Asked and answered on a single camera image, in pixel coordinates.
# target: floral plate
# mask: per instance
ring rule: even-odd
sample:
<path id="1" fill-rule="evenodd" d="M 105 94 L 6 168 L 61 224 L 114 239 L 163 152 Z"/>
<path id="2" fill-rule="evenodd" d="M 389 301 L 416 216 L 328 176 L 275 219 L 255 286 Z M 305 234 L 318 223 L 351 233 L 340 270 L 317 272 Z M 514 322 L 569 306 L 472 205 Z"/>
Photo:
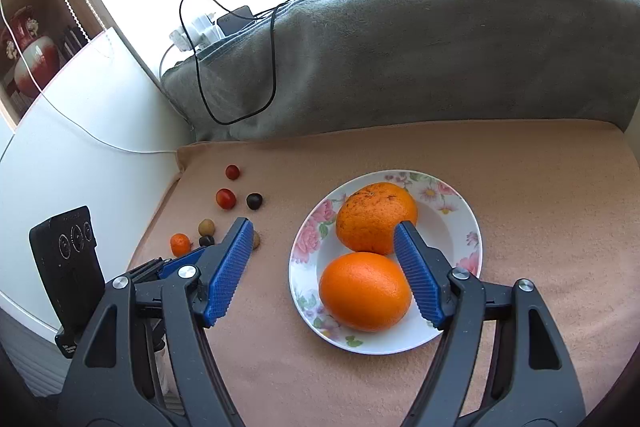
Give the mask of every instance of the floral plate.
<path id="1" fill-rule="evenodd" d="M 289 258 L 289 286 L 298 312 L 318 335 L 334 346 L 365 355 L 389 355 L 420 346 L 440 334 L 420 315 L 412 299 L 398 324 L 380 333 L 366 333 L 340 325 L 324 308 L 318 282 L 324 268 L 350 250 L 335 234 L 335 218 L 348 196 L 378 182 L 405 188 L 418 205 L 416 229 L 430 247 L 442 250 L 451 266 L 463 266 L 475 275 L 482 265 L 482 239 L 471 208 L 453 188 L 415 171 L 379 171 L 360 176 L 336 188 L 316 205 L 293 243 Z M 389 256 L 397 262 L 396 256 Z"/>

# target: gray blanket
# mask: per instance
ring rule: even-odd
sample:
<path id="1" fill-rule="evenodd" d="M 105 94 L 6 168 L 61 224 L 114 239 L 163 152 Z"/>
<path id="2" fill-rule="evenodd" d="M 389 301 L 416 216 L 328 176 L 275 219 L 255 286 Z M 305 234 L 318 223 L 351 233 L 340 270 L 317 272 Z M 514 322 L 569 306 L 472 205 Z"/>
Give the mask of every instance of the gray blanket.
<path id="1" fill-rule="evenodd" d="M 585 118 L 625 129 L 640 96 L 640 0 L 295 0 L 275 23 L 261 114 L 209 117 L 193 57 L 161 79 L 197 140 L 428 120 Z M 198 54 L 219 120 L 271 94 L 269 21 Z"/>

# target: red cherry tomato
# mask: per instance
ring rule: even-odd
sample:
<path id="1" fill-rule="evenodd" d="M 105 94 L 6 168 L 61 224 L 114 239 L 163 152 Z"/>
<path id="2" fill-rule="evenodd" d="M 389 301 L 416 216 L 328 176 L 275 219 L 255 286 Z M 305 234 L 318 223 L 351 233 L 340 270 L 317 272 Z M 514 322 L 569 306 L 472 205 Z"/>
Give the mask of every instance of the red cherry tomato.
<path id="1" fill-rule="evenodd" d="M 230 180 L 237 180 L 240 177 L 240 169 L 236 165 L 229 165 L 225 169 L 225 176 Z"/>
<path id="2" fill-rule="evenodd" d="M 216 192 L 216 203 L 225 210 L 231 210 L 236 206 L 236 195 L 228 188 L 220 188 L 220 190 Z"/>

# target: orange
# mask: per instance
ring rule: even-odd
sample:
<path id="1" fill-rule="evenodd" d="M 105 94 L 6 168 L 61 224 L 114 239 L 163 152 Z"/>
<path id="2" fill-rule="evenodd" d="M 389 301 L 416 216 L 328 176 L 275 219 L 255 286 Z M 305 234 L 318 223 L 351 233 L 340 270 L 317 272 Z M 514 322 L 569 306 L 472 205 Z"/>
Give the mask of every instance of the orange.
<path id="1" fill-rule="evenodd" d="M 191 241 L 183 233 L 174 233 L 171 236 L 171 252 L 176 256 L 183 256 L 191 251 Z"/>
<path id="2" fill-rule="evenodd" d="M 394 251 L 394 230 L 401 221 L 415 225 L 414 198 L 393 183 L 374 183 L 353 193 L 335 220 L 338 239 L 354 251 L 387 255 Z"/>
<path id="3" fill-rule="evenodd" d="M 382 331 L 409 309 L 411 289 L 402 269 L 372 252 L 348 253 L 322 272 L 320 300 L 339 323 L 362 331 Z"/>

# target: wooden shelf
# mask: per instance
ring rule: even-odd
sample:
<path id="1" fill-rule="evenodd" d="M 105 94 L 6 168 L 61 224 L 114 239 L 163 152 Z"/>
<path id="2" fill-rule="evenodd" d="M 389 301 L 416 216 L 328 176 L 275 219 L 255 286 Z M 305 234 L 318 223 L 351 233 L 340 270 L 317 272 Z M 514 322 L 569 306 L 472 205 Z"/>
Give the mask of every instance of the wooden shelf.
<path id="1" fill-rule="evenodd" d="M 90 38 L 95 37 L 101 28 L 97 25 L 84 0 L 69 0 L 69 3 Z M 60 39 L 65 29 L 68 26 L 76 26 L 64 0 L 2 0 L 2 8 L 7 19 L 11 18 L 23 6 L 33 7 L 34 18 L 38 20 L 40 25 L 40 34 L 49 36 L 58 47 L 60 47 Z M 0 32 L 3 29 L 4 23 L 0 19 Z M 4 89 L 4 79 L 10 74 L 14 65 L 14 61 L 9 60 L 4 47 L 2 47 L 0 49 L 0 116 L 13 123 L 15 128 L 33 100 L 19 94 L 14 94 L 12 98 L 12 95 Z"/>

